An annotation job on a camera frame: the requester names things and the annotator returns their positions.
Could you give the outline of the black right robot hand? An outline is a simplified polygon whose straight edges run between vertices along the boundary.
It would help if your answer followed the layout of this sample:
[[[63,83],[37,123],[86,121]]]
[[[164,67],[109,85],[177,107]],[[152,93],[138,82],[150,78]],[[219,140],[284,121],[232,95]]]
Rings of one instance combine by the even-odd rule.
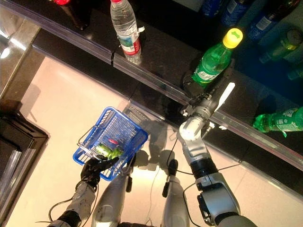
[[[232,82],[233,70],[235,65],[235,59],[232,58],[228,67],[221,72],[212,82],[206,84],[205,87],[202,87],[192,79],[192,71],[188,70],[182,76],[182,89],[185,93],[194,99],[194,102],[197,102],[202,98],[204,93],[213,95],[218,91],[219,97],[219,108],[226,99],[230,96],[233,89],[235,88],[235,82]]]

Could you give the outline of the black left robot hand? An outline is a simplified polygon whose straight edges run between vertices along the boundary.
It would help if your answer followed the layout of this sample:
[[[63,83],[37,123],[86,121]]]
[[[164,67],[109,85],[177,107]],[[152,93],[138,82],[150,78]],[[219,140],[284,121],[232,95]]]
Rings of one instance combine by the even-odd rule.
[[[97,158],[92,157],[84,164],[80,174],[81,181],[87,183],[96,190],[100,181],[100,173],[111,168],[118,160],[119,157],[108,159],[103,155],[99,155]]]

